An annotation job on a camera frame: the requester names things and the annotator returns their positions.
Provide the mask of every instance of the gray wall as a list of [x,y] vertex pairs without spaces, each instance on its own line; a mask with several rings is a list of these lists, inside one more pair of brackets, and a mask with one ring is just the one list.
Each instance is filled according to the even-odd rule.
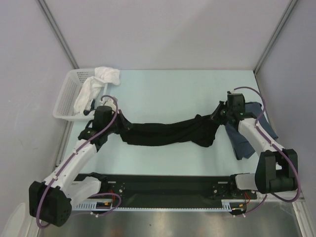
[[253,70],[290,0],[46,2],[81,68]]
[[315,12],[315,0],[299,1],[258,80],[280,141],[298,152],[303,194],[316,220]]
[[0,32],[1,233],[18,204],[28,206],[29,185],[53,169],[65,122],[52,109],[72,68],[35,0],[2,0]]

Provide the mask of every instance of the table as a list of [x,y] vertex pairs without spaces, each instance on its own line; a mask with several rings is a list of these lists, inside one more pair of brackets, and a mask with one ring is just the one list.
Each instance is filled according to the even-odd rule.
[[[211,114],[227,91],[238,86],[258,89],[252,71],[214,70],[123,70],[121,85],[110,85],[107,94],[118,99],[118,106],[130,122],[174,123],[196,114]],[[247,102],[258,101],[254,92],[242,89]],[[64,158],[72,152],[86,122],[74,122]],[[237,160],[224,126],[208,148],[192,142],[162,147],[128,145],[111,134],[97,155],[80,173],[138,175],[228,176],[254,173],[258,156]]]

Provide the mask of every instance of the laundry basket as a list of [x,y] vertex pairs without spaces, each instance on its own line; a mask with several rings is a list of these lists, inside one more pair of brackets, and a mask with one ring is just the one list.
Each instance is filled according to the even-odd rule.
[[94,69],[76,69],[67,73],[53,110],[55,118],[68,121],[87,121],[93,119],[93,116],[74,115],[75,101],[83,83],[91,76],[94,76]]

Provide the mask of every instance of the stainless steel surface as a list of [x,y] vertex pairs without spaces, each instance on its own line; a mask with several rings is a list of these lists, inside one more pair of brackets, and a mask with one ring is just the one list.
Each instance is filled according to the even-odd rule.
[[273,33],[267,47],[265,48],[265,50],[263,51],[263,54],[261,55],[254,71],[255,76],[258,74],[261,65],[263,64],[263,62],[265,61],[265,59],[267,58],[269,52],[271,51],[273,45],[275,44],[279,34],[281,33],[283,27],[285,26],[285,24],[287,23],[287,20],[289,19],[290,15],[293,12],[294,7],[296,6],[296,3],[298,2],[298,0],[291,0],[291,2],[289,3],[289,5],[287,6],[287,9],[285,10],[275,32]]
[[53,15],[51,14],[45,0],[36,0],[36,2],[38,3],[39,8],[42,10],[47,22],[49,23],[49,26],[51,27],[54,35],[57,37],[62,49],[66,53],[66,56],[67,56],[68,60],[70,61],[70,63],[72,64],[73,68],[78,69],[79,68],[78,64],[77,64],[73,54],[71,53],[66,40],[64,39],[63,35],[61,34],[61,31],[58,28],[57,23],[56,23]]
[[212,212],[114,212],[72,217],[39,237],[301,237],[292,204],[265,203],[246,218]]

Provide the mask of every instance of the cable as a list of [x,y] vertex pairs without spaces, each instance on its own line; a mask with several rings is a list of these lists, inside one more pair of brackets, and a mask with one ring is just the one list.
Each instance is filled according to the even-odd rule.
[[248,193],[245,193],[244,196],[245,196],[245,199],[248,199],[248,202],[246,202],[245,204],[250,203],[250,197],[249,197]]
[[54,179],[52,179],[46,189],[44,190],[43,192],[43,195],[41,196],[40,200],[39,200],[39,205],[38,205],[38,209],[37,209],[37,212],[36,212],[36,224],[37,226],[40,228],[40,229],[44,229],[46,227],[49,226],[49,224],[47,225],[42,225],[40,223],[40,210],[41,210],[41,206],[43,205],[43,202],[44,202],[44,199],[47,195],[47,192],[49,190],[49,188],[52,186],[52,184],[54,183],[55,180],[58,179],[58,176],[60,175],[60,173],[66,168],[66,166],[69,164],[69,162],[75,157],[75,155],[83,148],[85,147],[85,145],[87,145],[90,141],[92,141],[93,139],[97,138],[98,136],[100,136],[102,133],[104,133],[115,121],[116,117],[118,116],[118,113],[119,113],[119,107],[118,107],[118,103],[117,103],[117,100],[110,96],[110,95],[104,95],[101,97],[101,101],[104,97],[109,97],[113,100],[114,104],[115,104],[115,113],[114,113],[114,116],[112,118],[112,120],[109,122],[109,124],[103,128],[100,132],[98,132],[97,134],[95,134],[94,136],[90,137],[88,140],[86,140],[81,146],[78,147],[78,149],[76,149],[76,152],[75,153],[72,153],[69,158],[66,160],[66,162],[63,164],[63,166],[60,168],[60,170],[56,173],[56,177]]
[[[121,199],[120,195],[117,195],[117,194],[115,194],[115,193],[94,194],[94,195],[90,196],[89,198],[97,197],[97,196],[104,196],[104,195],[112,195],[113,197],[118,197],[118,204],[117,204],[115,207],[112,207],[112,209],[106,211],[105,213],[102,213],[102,214],[95,214],[95,215],[94,215],[95,217],[105,216],[105,215],[111,213],[112,211],[114,211],[115,209],[117,209],[117,208],[120,206],[121,202],[122,202],[122,199]],[[80,213],[73,214],[73,215],[71,215],[70,217],[78,216],[78,215],[81,215],[81,214],[90,214],[90,215],[93,215],[93,212],[90,212],[90,213],[87,213],[87,212],[80,212]]]
[[267,199],[268,195],[266,194],[265,197],[262,199],[262,201],[259,203],[259,205],[257,205],[254,209],[251,209],[250,211],[244,213],[244,214],[249,214],[250,212],[253,212],[255,210],[257,210]]
[[259,118],[260,118],[260,117],[264,114],[264,112],[266,111],[266,101],[265,101],[265,99],[264,99],[263,96],[260,94],[260,92],[258,92],[257,90],[255,90],[255,89],[253,89],[253,88],[251,88],[251,87],[248,87],[248,86],[237,87],[237,88],[234,89],[234,91],[235,91],[235,90],[238,90],[238,89],[244,89],[244,88],[245,88],[245,89],[250,89],[250,90],[256,92],[256,93],[260,96],[260,98],[261,98],[261,100],[262,100],[262,103],[263,103],[263,110],[262,110],[262,112],[260,113],[260,115],[257,117],[256,121],[255,121],[255,127],[256,127],[257,131],[266,139],[266,141],[269,142],[269,143],[271,144],[271,146],[272,146],[273,148],[275,148],[275,149],[284,157],[284,159],[288,162],[289,166],[291,167],[291,169],[292,169],[292,171],[293,171],[293,173],[294,173],[294,176],[295,176],[295,179],[296,179],[296,182],[297,182],[297,192],[296,192],[296,195],[295,195],[295,197],[294,197],[293,199],[288,200],[288,199],[284,199],[284,198],[282,198],[282,197],[276,195],[275,193],[271,193],[271,194],[272,194],[273,196],[275,196],[276,198],[278,198],[278,199],[284,201],[284,202],[294,202],[294,201],[296,201],[296,200],[300,197],[301,190],[302,190],[302,189],[301,189],[300,178],[299,178],[299,176],[298,176],[298,173],[297,173],[297,171],[296,171],[296,169],[295,169],[293,163],[291,162],[291,160],[287,157],[287,155],[286,155],[279,147],[277,147],[275,144],[272,143],[272,141],[264,134],[264,132],[259,128],[259,126],[256,126],[256,124],[257,124],[258,121],[259,121]]
[[114,211],[115,209],[117,209],[117,208],[120,206],[121,202],[122,202],[122,198],[120,197],[120,195],[115,194],[115,193],[94,194],[94,195],[90,196],[90,198],[97,197],[97,196],[103,196],[103,195],[112,195],[112,196],[114,196],[114,197],[117,197],[117,198],[118,198],[118,204],[117,204],[115,207],[113,207],[112,209],[108,210],[107,212],[104,212],[104,213],[102,213],[102,214],[96,214],[95,217],[98,217],[98,216],[105,216],[105,215],[111,213],[112,211]]

